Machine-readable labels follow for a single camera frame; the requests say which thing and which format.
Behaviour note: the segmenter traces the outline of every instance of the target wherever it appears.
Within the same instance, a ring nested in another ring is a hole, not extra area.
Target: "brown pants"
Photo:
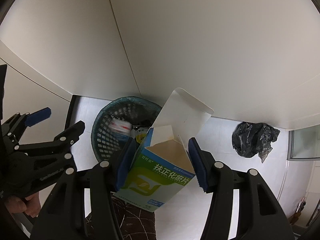
[[[156,240],[155,213],[112,196],[113,207],[124,240]],[[86,217],[88,236],[94,239],[91,213]]]

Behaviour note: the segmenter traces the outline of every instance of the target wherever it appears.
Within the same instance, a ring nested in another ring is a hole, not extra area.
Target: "green plastic basket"
[[[109,129],[114,117],[132,125],[146,122],[152,125],[160,111],[161,106],[138,97],[118,98],[102,108],[91,132],[91,144],[97,160],[109,160],[115,151],[123,149],[125,145],[124,142],[118,141]]]

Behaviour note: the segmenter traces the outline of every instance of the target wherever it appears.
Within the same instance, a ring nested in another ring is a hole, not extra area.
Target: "green medicine box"
[[[188,140],[213,110],[175,89],[138,148],[124,186],[114,195],[148,211],[155,211],[195,176],[188,158]]]

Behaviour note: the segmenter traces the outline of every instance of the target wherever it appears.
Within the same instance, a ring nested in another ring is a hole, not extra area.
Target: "tiled floor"
[[[82,120],[86,125],[84,134],[81,135],[79,142],[73,145],[71,149],[78,170],[92,168],[97,163],[91,147],[91,129],[95,117],[109,102],[108,100],[81,97],[77,103],[73,121]],[[212,117],[203,126],[196,139],[203,150],[211,152],[216,160],[222,161],[234,170],[247,171],[250,168],[257,169],[275,196],[279,197],[287,165],[288,132],[280,129],[278,140],[272,144],[273,150],[262,164],[258,156],[243,158],[232,148],[231,135],[239,123]],[[294,169],[293,167],[289,171],[291,182],[283,185],[283,194],[286,195],[283,199],[292,198],[292,194],[294,195],[292,192],[295,192],[295,190],[305,191],[304,186],[301,188],[299,183],[295,184],[294,180],[297,176],[291,174],[294,173],[292,172]],[[301,169],[308,170],[309,167],[304,164]],[[299,176],[300,182],[303,184],[307,179],[304,176],[302,177]],[[85,199],[85,209],[86,214],[88,214],[91,209],[89,191],[86,191]],[[157,239],[200,239],[210,202],[211,194],[205,194],[199,187],[197,180],[193,179],[169,202],[156,211]],[[292,209],[293,204],[288,204],[287,201],[283,201],[282,204],[286,210]],[[229,238],[234,237],[236,234],[237,216],[238,192],[235,191]]]

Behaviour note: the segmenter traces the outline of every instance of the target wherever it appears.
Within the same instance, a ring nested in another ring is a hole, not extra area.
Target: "black plastic bag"
[[[262,163],[271,152],[271,142],[278,139],[280,131],[266,123],[242,122],[232,133],[232,146],[245,158],[259,155]]]

